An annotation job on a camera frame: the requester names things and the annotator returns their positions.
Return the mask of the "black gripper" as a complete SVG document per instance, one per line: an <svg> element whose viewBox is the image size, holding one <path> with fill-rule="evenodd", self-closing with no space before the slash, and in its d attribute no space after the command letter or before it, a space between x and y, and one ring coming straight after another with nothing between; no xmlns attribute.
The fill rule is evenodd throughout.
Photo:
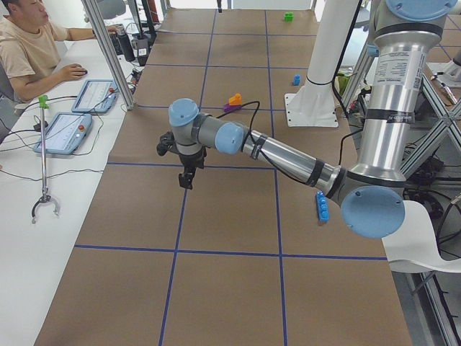
<svg viewBox="0 0 461 346"><path fill-rule="evenodd" d="M184 171L179 174L179 186L186 189L193 189L193 179L196 169L204 169L207 150L202 146L198 152L190 155L179 154L179 159L184 167Z"/></svg>

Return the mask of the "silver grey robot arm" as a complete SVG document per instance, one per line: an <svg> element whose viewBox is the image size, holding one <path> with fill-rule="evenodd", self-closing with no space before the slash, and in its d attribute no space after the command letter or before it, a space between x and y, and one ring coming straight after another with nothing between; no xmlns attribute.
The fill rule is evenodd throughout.
<svg viewBox="0 0 461 346"><path fill-rule="evenodd" d="M157 145L159 155L176 154L184 168L179 184L192 187L195 172L203 168L208 149L222 154L243 152L263 161L286 177L319 189L337 204L344 223L356 234L384 238L405 231L431 229L424 206L403 199L405 177L400 169L407 135L428 52L442 39L454 1L377 1L372 5L370 39L378 50L377 68L362 129L357 162L349 168L329 164L336 124L334 104L316 94L315 74L289 96L290 122L308 127L310 156L242 123L202 113L187 98L169 107L171 130Z"/></svg>

